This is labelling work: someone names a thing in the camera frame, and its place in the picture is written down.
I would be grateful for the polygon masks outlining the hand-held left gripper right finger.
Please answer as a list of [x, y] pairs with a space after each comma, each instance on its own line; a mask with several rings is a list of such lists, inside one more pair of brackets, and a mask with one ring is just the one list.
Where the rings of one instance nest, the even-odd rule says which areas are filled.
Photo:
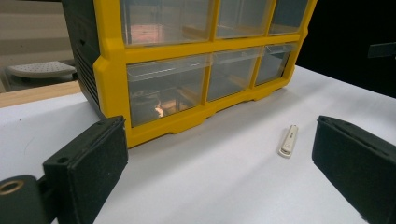
[[320, 116], [312, 160], [369, 224], [396, 224], [396, 146]]

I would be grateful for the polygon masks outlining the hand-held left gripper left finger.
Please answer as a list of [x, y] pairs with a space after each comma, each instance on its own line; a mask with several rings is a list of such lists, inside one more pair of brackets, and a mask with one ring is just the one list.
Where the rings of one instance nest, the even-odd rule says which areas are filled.
[[92, 224], [127, 163], [124, 117], [94, 123], [43, 163], [48, 220]]

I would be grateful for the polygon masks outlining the yellow black drawer cabinet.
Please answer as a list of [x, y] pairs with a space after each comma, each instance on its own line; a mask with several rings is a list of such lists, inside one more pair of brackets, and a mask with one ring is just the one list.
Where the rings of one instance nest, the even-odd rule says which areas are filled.
[[[307, 37], [308, 24], [317, 2], [318, 0], [273, 0], [263, 35], [217, 39], [220, 0], [214, 0], [208, 40], [172, 45], [126, 46], [122, 35], [120, 0], [62, 0], [81, 90], [100, 116], [125, 118], [129, 147], [165, 134], [183, 132], [225, 108], [257, 101], [287, 85]], [[282, 77], [256, 86], [264, 48], [289, 43], [296, 48], [289, 56]], [[243, 91], [209, 102], [207, 95], [213, 55], [220, 51], [248, 48], [261, 49], [249, 86]], [[205, 70], [201, 103], [133, 127], [127, 66], [201, 54], [207, 54], [211, 60]]]

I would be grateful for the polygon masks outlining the clear plastic drawer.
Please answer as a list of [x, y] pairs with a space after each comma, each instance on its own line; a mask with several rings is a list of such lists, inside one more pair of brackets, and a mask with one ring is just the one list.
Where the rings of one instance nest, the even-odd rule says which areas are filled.
[[137, 127], [201, 103], [207, 54], [127, 66], [132, 126]]
[[269, 45], [264, 48], [255, 85], [267, 83], [282, 77], [290, 54], [295, 50], [294, 44]]
[[273, 0], [220, 0], [216, 38], [264, 34]]
[[203, 42], [209, 39], [214, 0], [120, 0], [126, 46]]
[[260, 55], [260, 48], [216, 52], [213, 55], [207, 100], [215, 101], [245, 90]]

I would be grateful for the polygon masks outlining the grey perforated stool seat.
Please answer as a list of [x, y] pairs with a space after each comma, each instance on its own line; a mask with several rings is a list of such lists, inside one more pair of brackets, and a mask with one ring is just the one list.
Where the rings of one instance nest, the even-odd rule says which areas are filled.
[[23, 78], [52, 78], [72, 75], [76, 69], [74, 66], [54, 61], [12, 65], [6, 68], [6, 72]]

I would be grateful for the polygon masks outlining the dark flat bar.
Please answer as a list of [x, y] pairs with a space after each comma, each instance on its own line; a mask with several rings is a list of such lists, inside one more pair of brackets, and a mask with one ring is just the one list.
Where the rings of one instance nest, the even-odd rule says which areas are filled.
[[396, 55], [396, 42], [373, 44], [368, 48], [368, 58], [383, 58]]

